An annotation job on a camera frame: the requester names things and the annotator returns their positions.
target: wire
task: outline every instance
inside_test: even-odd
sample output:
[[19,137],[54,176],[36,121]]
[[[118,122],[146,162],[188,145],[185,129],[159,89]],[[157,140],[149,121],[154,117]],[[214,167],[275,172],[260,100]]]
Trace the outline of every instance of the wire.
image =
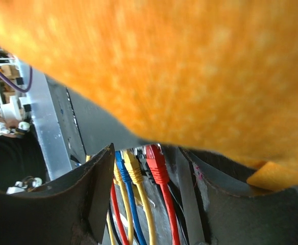
[[112,207],[110,206],[110,204],[108,206],[108,214],[109,214],[109,222],[110,222],[110,225],[112,227],[113,234],[115,236],[116,242],[117,242],[118,245],[123,245],[122,242],[119,239],[118,234],[117,234],[117,230],[116,230],[116,227],[115,227],[115,224],[114,224],[114,219],[113,219]]
[[116,166],[116,161],[114,164],[114,176],[117,181],[117,184],[119,185],[124,207],[125,207],[125,213],[127,214],[128,240],[129,240],[129,245],[132,245],[133,244],[133,220],[132,220],[131,207],[128,199],[128,192],[126,190],[125,184],[123,183],[122,176],[120,175],[120,172]]
[[146,243],[144,235],[142,233],[142,229],[140,226],[140,220],[139,220],[139,216],[138,216],[138,212],[137,212],[137,206],[135,204],[131,177],[130,177],[127,169],[125,168],[124,161],[122,160],[122,157],[121,157],[121,154],[119,151],[115,152],[115,157],[116,157],[116,166],[118,167],[118,170],[120,171],[121,176],[122,176],[122,180],[125,183],[126,188],[127,188],[128,197],[129,197],[130,206],[131,206],[132,217],[133,217],[133,221],[134,221],[134,228],[138,235],[139,243],[140,243],[140,245],[146,245],[147,243]]
[[13,82],[11,82],[3,73],[0,72],[0,78],[7,83],[10,87],[12,87],[13,89],[22,92],[22,93],[27,93],[29,92],[29,90],[31,89],[31,85],[32,85],[32,67],[30,66],[30,74],[29,74],[29,83],[26,89],[22,89],[20,87],[18,87],[17,85],[15,85]]
[[169,176],[165,165],[165,159],[156,145],[147,145],[146,156],[147,163],[157,184],[160,185],[165,200],[169,225],[173,237],[173,245],[180,245],[179,230],[176,222],[176,214],[173,201],[167,186]]
[[150,245],[156,244],[156,231],[154,225],[154,218],[151,212],[150,204],[148,201],[147,194],[143,187],[143,176],[141,173],[140,165],[135,156],[131,153],[130,150],[124,150],[123,152],[125,167],[132,179],[132,182],[137,186],[140,198],[143,204],[144,213],[148,223],[148,231],[149,231],[149,241]]
[[175,193],[175,190],[171,189],[170,183],[171,183],[171,181],[169,181],[169,183],[168,183],[168,188],[169,188],[171,197],[173,198],[173,204],[174,204],[176,218],[178,220],[184,241],[187,245],[189,245],[189,237],[188,237],[188,232],[187,232],[187,228],[186,228],[182,200],[178,200],[178,198],[177,198],[178,193]]
[[116,243],[115,243],[115,239],[114,239],[114,234],[113,234],[112,223],[110,222],[109,214],[108,214],[108,213],[107,213],[106,221],[107,221],[106,224],[107,224],[108,233],[109,233],[109,237],[110,237],[110,243],[111,243],[112,245],[116,245]]
[[[162,202],[165,212],[167,214],[167,208],[166,208],[166,204],[164,202],[164,196],[163,196],[163,192],[161,191],[160,185],[156,184],[154,176],[151,173],[151,170],[148,166],[147,161],[144,159],[141,161],[141,163],[142,163],[144,172],[145,172],[146,176],[148,177],[149,181],[155,185],[156,190],[158,192],[158,197],[159,197],[160,201]],[[183,212],[183,205],[182,205],[180,191],[171,180],[167,183],[167,185],[168,185],[171,197],[173,199],[175,214],[176,214],[176,218],[179,223],[180,230],[182,232],[182,236],[184,238],[185,244],[189,245],[189,240],[188,240],[189,238],[188,238],[188,233],[187,233],[187,228],[186,228],[186,223],[185,223],[185,217],[184,217],[184,212]]]
[[122,238],[123,245],[128,245],[129,241],[128,241],[127,235],[125,234],[124,226],[123,226],[122,220],[121,220],[120,215],[119,215],[119,208],[118,208],[118,203],[117,203],[117,198],[116,198],[114,182],[112,183],[112,188],[110,190],[110,196],[111,196],[111,199],[112,199],[113,210],[114,210],[114,213],[115,213],[115,217],[116,217],[116,220],[117,220],[117,226],[118,226],[118,229],[119,229],[120,236]]
[[134,240],[137,242],[137,244],[140,244],[138,235],[137,235],[137,233],[136,233],[136,231],[135,231],[134,228],[133,228],[133,235],[134,235]]

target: white plastic part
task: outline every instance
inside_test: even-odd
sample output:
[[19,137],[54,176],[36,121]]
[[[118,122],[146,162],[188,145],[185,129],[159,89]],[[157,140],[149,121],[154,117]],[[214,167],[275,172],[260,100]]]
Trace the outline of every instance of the white plastic part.
[[15,95],[10,96],[10,102],[8,104],[1,105],[2,118],[4,119],[16,119],[21,121],[22,116],[17,103],[17,97]]
[[6,194],[10,195],[18,192],[23,192],[23,191],[25,191],[23,188],[18,186],[13,186],[13,187],[8,187]]
[[28,101],[27,97],[19,97],[18,99],[20,100],[20,104],[22,106],[29,104],[29,101]]
[[42,179],[38,177],[34,178],[34,181],[32,182],[32,187],[36,188],[40,185],[42,185]]
[[18,128],[24,131],[28,131],[30,129],[30,124],[26,121],[21,121],[18,124]]
[[22,181],[16,181],[14,186],[23,187],[23,183]]
[[15,65],[15,63],[0,63],[0,66],[2,65]]

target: yellow ethernet cable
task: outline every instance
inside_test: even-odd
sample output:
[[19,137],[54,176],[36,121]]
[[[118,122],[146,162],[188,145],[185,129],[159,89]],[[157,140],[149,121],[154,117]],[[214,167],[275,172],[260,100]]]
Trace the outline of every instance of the yellow ethernet cable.
[[122,151],[122,153],[123,153],[123,157],[124,157],[125,167],[129,172],[132,182],[137,186],[137,188],[139,190],[139,194],[140,194],[140,197],[142,200],[145,216],[147,218],[150,245],[155,245],[156,244],[156,231],[155,231],[154,219],[153,219],[153,214],[151,212],[151,208],[149,205],[147,194],[146,194],[145,189],[142,184],[143,177],[141,174],[139,162],[130,150],[124,150],[124,151]]
[[128,220],[128,226],[129,226],[128,227],[128,241],[129,241],[129,245],[132,245],[133,244],[134,228],[133,228],[131,207],[130,207],[130,203],[129,203],[128,192],[127,192],[125,184],[122,180],[122,176],[120,175],[120,172],[116,166],[116,161],[114,164],[114,176],[115,176],[117,184],[119,185],[123,203],[124,203],[124,207],[125,207],[125,212],[127,214],[127,220]]
[[108,214],[107,214],[106,221],[107,221],[107,226],[108,226],[108,233],[109,233],[109,237],[110,237],[110,243],[112,245],[116,245],[114,234],[113,234],[112,223],[110,222],[110,219],[109,219],[109,215]]

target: black fabric panel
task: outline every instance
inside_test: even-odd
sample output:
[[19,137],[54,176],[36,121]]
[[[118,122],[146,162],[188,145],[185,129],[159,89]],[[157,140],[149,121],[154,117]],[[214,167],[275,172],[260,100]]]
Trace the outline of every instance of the black fabric panel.
[[298,244],[298,187],[264,191],[213,168],[193,152],[181,152],[201,174],[197,185],[212,241],[218,245]]
[[32,133],[22,139],[0,136],[0,190],[6,191],[27,176],[45,180],[45,174],[42,152]]
[[114,147],[32,192],[0,192],[0,244],[96,245],[112,185]]

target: cable connector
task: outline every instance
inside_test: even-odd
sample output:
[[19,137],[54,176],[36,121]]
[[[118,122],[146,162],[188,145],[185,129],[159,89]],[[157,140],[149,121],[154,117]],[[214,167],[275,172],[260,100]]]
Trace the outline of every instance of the cable connector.
[[123,150],[124,164],[129,172],[129,175],[134,184],[140,184],[143,182],[143,176],[141,173],[140,165],[136,157],[130,150]]
[[124,183],[131,183],[131,177],[128,173],[127,168],[125,167],[124,160],[122,159],[122,155],[120,151],[115,152],[115,161],[116,161],[116,166],[120,172],[120,175],[122,176],[122,180]]
[[169,182],[169,176],[165,164],[165,158],[160,149],[154,145],[146,145],[146,158],[148,166],[157,184],[164,185]]
[[154,179],[153,173],[151,172],[151,170],[149,168],[149,165],[148,165],[147,161],[145,161],[143,163],[143,169],[144,169],[144,172],[147,175],[150,183],[152,183],[153,185],[156,185],[156,181]]
[[120,185],[120,183],[122,183],[123,180],[122,180],[122,175],[120,174],[118,167],[116,165],[116,159],[115,159],[115,164],[114,164],[114,176],[115,176],[116,181]]

